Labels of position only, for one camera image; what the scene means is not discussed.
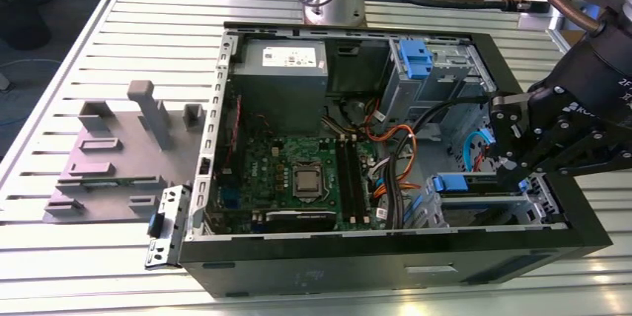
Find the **sticker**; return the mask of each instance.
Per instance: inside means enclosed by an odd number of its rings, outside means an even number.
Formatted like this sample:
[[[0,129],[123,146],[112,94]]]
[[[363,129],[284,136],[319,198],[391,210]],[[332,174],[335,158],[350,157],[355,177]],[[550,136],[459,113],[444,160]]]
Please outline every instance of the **sticker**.
[[[387,209],[383,209],[382,207],[379,207],[375,211],[375,216],[380,220],[386,220],[387,219]]]
[[[316,67],[316,49],[267,47],[262,64],[264,67]]]
[[[374,117],[378,119],[379,122],[384,122],[384,119],[387,118],[387,116],[382,114],[379,110],[375,111]]]

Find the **side panel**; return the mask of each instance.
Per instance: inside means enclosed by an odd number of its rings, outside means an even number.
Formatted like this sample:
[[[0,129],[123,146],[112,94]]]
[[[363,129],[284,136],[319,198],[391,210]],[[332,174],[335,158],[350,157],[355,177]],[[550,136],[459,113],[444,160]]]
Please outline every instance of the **side panel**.
[[[214,297],[500,283],[574,249],[183,263]]]

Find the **blue plastic latch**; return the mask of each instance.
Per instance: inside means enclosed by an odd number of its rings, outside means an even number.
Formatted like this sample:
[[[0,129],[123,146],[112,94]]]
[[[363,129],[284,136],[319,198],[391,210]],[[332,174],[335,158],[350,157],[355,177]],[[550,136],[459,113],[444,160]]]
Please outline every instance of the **blue plastic latch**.
[[[399,52],[410,79],[427,79],[432,71],[432,54],[420,40],[400,40]]]
[[[460,174],[446,174],[439,176],[444,183],[446,192],[467,192],[470,190],[467,186],[466,177]]]
[[[526,179],[523,179],[523,180],[518,183],[518,187],[520,188],[520,191],[522,191],[522,192],[527,192],[528,184],[527,184],[527,180],[526,180]]]
[[[432,179],[432,183],[435,184],[435,191],[436,192],[443,192],[446,190],[444,182],[442,181],[442,178],[435,177]]]

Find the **floor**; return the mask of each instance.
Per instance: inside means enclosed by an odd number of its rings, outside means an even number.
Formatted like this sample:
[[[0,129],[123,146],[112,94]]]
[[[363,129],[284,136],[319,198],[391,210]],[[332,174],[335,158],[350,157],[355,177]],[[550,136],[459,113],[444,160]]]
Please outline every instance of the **floor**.
[[[2,65],[31,58],[62,61],[98,2],[99,0],[54,0],[40,6],[42,16],[52,32],[51,42],[40,49],[18,51],[0,41],[0,73],[15,83],[14,90],[0,93],[0,160],[59,66],[51,61],[28,61],[8,67]]]

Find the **aluminum table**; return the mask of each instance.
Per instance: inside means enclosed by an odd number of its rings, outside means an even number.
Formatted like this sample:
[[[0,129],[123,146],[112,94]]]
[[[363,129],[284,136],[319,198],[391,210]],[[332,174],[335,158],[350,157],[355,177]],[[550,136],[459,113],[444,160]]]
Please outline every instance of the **aluminum table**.
[[[518,15],[367,3],[371,27],[488,33],[527,88],[562,57],[555,33]],[[128,83],[151,79],[167,107],[207,103],[224,21],[300,23],[296,0],[102,0],[0,163],[0,313],[204,315],[615,315],[632,312],[632,173],[579,178],[615,245],[500,285],[219,299],[180,270],[146,272],[144,223],[47,225],[43,208],[82,103],[136,110]]]

